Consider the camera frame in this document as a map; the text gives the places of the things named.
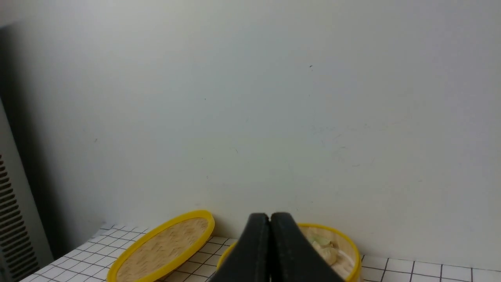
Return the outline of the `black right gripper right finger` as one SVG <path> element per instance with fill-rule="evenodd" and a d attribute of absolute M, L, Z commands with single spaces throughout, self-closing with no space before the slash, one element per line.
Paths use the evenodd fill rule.
<path fill-rule="evenodd" d="M 343 282 L 308 242 L 291 214 L 272 214 L 270 230 L 272 282 Z"/>

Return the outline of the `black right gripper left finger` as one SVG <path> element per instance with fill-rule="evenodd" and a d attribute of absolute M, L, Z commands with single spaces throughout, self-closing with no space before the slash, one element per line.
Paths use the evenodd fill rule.
<path fill-rule="evenodd" d="M 265 213 L 252 213 L 236 245 L 215 272 L 212 282 L 268 282 L 270 220 Z"/>

